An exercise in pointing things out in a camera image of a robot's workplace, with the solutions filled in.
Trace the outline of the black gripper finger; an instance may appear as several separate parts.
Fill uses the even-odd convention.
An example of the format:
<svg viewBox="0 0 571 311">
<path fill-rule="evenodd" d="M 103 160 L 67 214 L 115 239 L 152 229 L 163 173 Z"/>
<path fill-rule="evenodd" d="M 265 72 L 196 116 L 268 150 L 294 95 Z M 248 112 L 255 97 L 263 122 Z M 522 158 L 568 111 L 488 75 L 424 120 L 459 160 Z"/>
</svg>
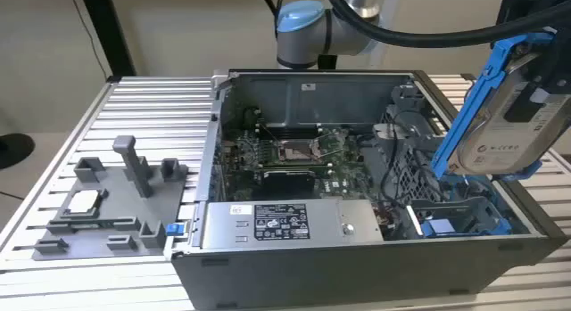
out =
<svg viewBox="0 0 571 311">
<path fill-rule="evenodd" d="M 532 96 L 536 90 L 536 84 L 526 85 L 504 114 L 504 120 L 507 122 L 528 122 L 539 109 L 544 106 L 543 102 L 532 101 Z"/>
</svg>

